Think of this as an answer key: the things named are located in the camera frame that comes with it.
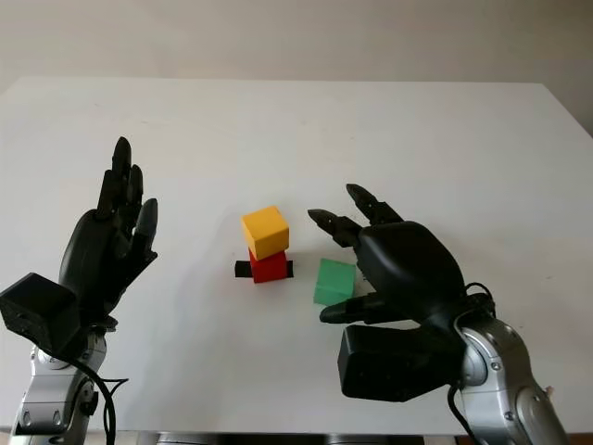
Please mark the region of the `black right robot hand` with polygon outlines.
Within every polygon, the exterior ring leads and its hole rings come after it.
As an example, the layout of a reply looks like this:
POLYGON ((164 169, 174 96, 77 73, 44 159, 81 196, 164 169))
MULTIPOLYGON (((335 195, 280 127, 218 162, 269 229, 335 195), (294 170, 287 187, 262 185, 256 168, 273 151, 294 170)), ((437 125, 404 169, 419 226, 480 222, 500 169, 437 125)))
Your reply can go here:
POLYGON ((466 291, 452 254, 425 226, 403 219, 364 187, 347 184, 346 189, 368 219, 367 225, 329 210, 310 209, 308 215, 340 247, 352 248, 357 266, 374 292, 325 308, 320 321, 377 324, 412 320, 456 338, 455 320, 466 291))

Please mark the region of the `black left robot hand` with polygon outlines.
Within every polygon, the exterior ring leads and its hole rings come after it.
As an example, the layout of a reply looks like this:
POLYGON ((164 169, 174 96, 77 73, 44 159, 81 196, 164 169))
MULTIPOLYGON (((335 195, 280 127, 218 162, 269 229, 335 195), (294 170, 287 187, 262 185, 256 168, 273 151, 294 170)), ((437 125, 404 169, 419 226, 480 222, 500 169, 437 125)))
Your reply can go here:
POLYGON ((105 324, 127 287, 158 256, 158 201, 143 200, 143 193, 142 170, 122 136, 97 206, 78 220, 60 265, 58 282, 75 295, 83 325, 105 324))

